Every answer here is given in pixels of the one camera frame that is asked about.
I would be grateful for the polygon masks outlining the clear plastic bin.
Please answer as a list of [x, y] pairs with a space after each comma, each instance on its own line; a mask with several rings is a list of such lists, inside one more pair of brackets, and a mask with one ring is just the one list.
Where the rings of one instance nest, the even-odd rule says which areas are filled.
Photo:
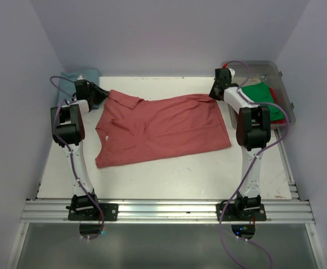
[[234, 84], [249, 86], [264, 82], [273, 88], [278, 95], [277, 104], [286, 112], [289, 124], [293, 125], [295, 123], [296, 117], [293, 112], [293, 105], [284, 87], [282, 74], [275, 63], [271, 61], [242, 61], [241, 63], [229, 63], [228, 67], [236, 72], [232, 79]]

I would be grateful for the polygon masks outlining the salmon pink t shirt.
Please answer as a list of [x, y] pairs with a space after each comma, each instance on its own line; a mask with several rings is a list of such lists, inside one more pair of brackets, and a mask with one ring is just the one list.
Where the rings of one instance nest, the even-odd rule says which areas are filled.
[[231, 147], [219, 106], [207, 94], [145, 100], [111, 90], [96, 132], [99, 169]]

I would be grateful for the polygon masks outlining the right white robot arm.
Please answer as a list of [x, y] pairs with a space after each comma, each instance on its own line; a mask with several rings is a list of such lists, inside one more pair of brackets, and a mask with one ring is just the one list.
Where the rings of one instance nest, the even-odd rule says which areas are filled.
[[224, 101], [237, 114], [236, 140], [242, 150], [242, 179], [231, 200], [216, 204], [219, 221], [250, 221], [267, 219], [261, 203], [260, 152], [270, 141], [270, 110], [254, 105], [232, 79], [235, 71], [227, 64], [215, 69], [209, 97]]

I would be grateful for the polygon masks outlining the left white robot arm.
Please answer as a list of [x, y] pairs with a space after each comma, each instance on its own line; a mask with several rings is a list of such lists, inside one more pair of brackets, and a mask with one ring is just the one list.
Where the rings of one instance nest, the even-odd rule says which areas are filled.
[[69, 100], [63, 99], [50, 109], [52, 138], [63, 150], [71, 172], [73, 197], [69, 210], [69, 220], [104, 220], [94, 187], [89, 179], [83, 140], [85, 127], [82, 115], [100, 105], [110, 93], [97, 84], [85, 79], [73, 82], [75, 93]]

